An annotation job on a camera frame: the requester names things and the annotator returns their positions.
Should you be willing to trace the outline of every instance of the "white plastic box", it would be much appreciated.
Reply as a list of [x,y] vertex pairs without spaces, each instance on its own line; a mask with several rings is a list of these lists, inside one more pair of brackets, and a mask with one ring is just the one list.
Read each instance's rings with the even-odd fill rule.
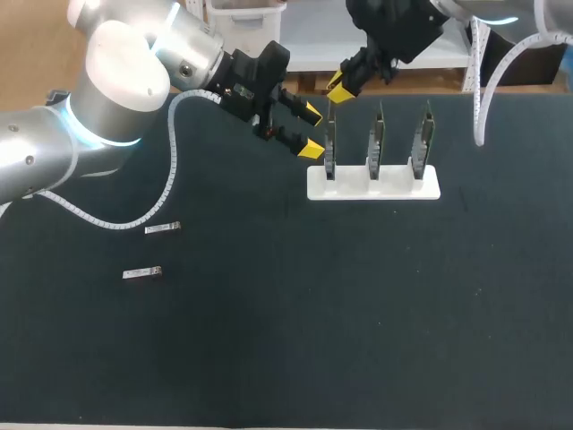
[[277,0],[207,0],[209,23],[225,39],[225,50],[259,56],[280,41],[280,18],[287,4]]

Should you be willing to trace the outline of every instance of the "white shelf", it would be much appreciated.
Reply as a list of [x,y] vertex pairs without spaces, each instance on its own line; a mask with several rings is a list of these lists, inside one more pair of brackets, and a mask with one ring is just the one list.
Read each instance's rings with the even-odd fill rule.
[[[345,0],[297,0],[282,14],[280,43],[291,52],[289,72],[333,72],[366,46],[366,35],[352,23]],[[450,21],[444,34],[401,69],[466,68],[466,39]]]

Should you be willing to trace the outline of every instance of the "white cable tube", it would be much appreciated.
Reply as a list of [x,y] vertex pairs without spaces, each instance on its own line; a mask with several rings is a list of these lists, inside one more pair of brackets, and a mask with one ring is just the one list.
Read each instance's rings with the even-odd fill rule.
[[5,203],[2,206],[0,206],[0,218],[2,218],[2,215],[4,215],[4,213],[8,210],[8,207],[11,205],[11,203]]
[[[66,199],[64,199],[64,198],[60,197],[59,195],[52,193],[50,191],[42,191],[42,192],[39,192],[38,195],[46,197],[47,199],[51,200],[52,202],[55,202],[55,203],[59,204],[60,206],[64,207],[66,210],[70,211],[74,215],[77,215],[78,217],[88,221],[90,224],[93,224],[93,225],[101,227],[101,228],[107,228],[110,230],[126,230],[129,228],[138,227],[141,224],[143,224],[144,222],[148,221],[149,219],[151,219],[151,217],[153,217],[159,211],[161,206],[163,206],[163,203],[165,202],[165,200],[169,196],[169,193],[171,192],[171,187],[173,186],[173,183],[175,181],[175,174],[177,171],[177,145],[176,145],[176,138],[175,138],[175,111],[176,111],[177,106],[179,105],[180,102],[182,102],[185,99],[191,98],[191,97],[200,97],[203,99],[208,99],[208,100],[211,100],[212,102],[217,103],[217,104],[219,104],[221,102],[221,97],[219,95],[214,94],[214,93],[209,92],[209,91],[205,91],[205,90],[190,90],[187,92],[182,92],[181,94],[179,94],[177,97],[175,97],[173,99],[173,101],[169,105],[169,112],[168,112],[168,118],[167,118],[167,126],[168,126],[168,130],[169,130],[169,145],[171,148],[171,167],[169,169],[169,175],[167,177],[167,183],[165,185],[165,189],[163,190],[163,193],[159,196],[159,200],[157,201],[157,203],[155,203],[155,205],[142,217],[140,217],[140,218],[138,218],[132,222],[126,222],[123,224],[115,224],[112,222],[106,222],[106,221],[103,221],[101,219],[97,219],[97,218],[89,215],[88,213],[82,211],[77,206],[74,206],[73,204],[69,203]],[[8,209],[9,204],[10,203],[7,203],[3,206],[0,206],[0,217],[3,215],[3,213],[6,211],[6,209]]]
[[529,36],[516,44],[500,61],[488,82],[483,95],[482,111],[480,112],[478,124],[474,133],[475,144],[477,144],[477,146],[483,146],[485,143],[485,126],[487,124],[487,116],[490,111],[493,95],[500,84],[503,74],[508,70],[509,66],[515,61],[515,59],[530,47],[544,47],[547,46],[547,43],[550,45],[560,45],[564,43],[573,46],[573,36],[561,31],[547,30],[544,0],[535,0],[535,23],[538,27],[539,33]]
[[479,124],[479,115],[482,109],[482,55],[481,55],[481,41],[480,41],[480,24],[477,18],[472,18],[472,59],[474,64],[474,133],[477,131]]

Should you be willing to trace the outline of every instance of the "wooden floor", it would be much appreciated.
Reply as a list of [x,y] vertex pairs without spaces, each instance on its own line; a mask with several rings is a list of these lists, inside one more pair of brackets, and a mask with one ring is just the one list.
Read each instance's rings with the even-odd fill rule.
[[[43,104],[52,89],[73,90],[85,39],[66,20],[68,0],[0,0],[0,110]],[[321,93],[329,76],[290,76],[287,86]],[[405,71],[390,86],[374,82],[365,94],[456,93],[460,71]],[[520,87],[518,92],[563,92],[562,84]]]

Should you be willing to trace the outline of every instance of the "black mat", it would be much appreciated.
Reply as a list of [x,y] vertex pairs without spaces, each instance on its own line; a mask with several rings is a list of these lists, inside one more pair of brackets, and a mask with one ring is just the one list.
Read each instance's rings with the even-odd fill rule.
[[[426,99],[383,100],[386,162],[406,161]],[[340,109],[340,164],[363,163],[379,100]],[[180,235],[15,203],[0,422],[573,426],[573,98],[498,97],[483,149],[471,98],[431,100],[437,202],[309,202],[308,163],[198,101],[153,220]],[[165,118],[122,171],[60,193],[139,217],[167,175]],[[121,280],[158,264],[163,279]]]

